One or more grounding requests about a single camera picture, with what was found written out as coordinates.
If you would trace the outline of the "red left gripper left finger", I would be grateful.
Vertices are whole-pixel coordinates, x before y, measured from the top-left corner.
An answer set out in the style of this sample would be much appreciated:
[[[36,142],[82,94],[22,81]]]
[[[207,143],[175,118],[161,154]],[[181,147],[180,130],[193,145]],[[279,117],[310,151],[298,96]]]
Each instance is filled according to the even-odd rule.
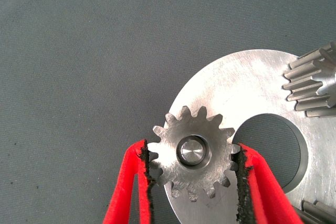
[[[139,223],[153,222],[151,189],[154,180],[149,173],[149,150],[146,140],[132,144],[125,152],[117,183],[103,223],[128,223],[135,176],[138,177]]]

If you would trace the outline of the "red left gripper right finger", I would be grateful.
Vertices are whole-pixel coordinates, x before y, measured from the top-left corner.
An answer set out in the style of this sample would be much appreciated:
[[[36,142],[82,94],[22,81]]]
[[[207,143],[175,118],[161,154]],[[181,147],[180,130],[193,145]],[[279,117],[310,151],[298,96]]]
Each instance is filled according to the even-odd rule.
[[[302,223],[264,157],[242,143],[238,146],[238,223]]]

